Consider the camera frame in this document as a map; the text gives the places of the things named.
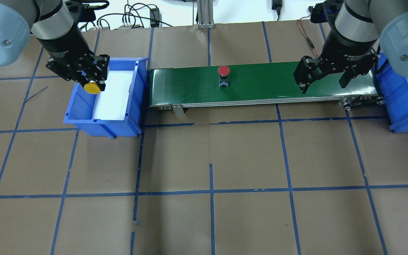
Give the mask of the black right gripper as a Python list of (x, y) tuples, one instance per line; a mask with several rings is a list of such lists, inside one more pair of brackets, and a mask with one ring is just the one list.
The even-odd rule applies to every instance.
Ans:
[(313, 82), (330, 74), (343, 74), (339, 79), (342, 89), (359, 75), (366, 75), (378, 58), (373, 50), (375, 42), (356, 42), (329, 35), (320, 56), (302, 57), (294, 71), (301, 94), (306, 94)]

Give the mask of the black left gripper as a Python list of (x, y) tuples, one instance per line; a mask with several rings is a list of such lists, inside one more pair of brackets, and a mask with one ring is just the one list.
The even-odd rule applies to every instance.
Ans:
[(45, 64), (50, 71), (79, 84), (93, 80), (101, 92), (105, 90), (110, 57), (96, 55), (80, 30), (70, 30), (56, 39), (42, 39), (41, 44), (50, 55)]

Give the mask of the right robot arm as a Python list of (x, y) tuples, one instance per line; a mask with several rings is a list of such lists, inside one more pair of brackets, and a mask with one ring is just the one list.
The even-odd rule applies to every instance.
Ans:
[(326, 0), (311, 10), (311, 22), (327, 22), (322, 53), (304, 56), (293, 77), (305, 94), (315, 81), (342, 73), (340, 87), (367, 74), (378, 60), (376, 42), (392, 69), (408, 78), (408, 0)]

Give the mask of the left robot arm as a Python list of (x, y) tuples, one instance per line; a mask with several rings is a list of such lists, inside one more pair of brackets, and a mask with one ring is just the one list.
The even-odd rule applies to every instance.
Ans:
[(105, 90), (110, 57), (90, 50), (63, 0), (0, 0), (0, 66), (14, 63), (30, 36), (50, 55), (50, 71), (90, 94)]

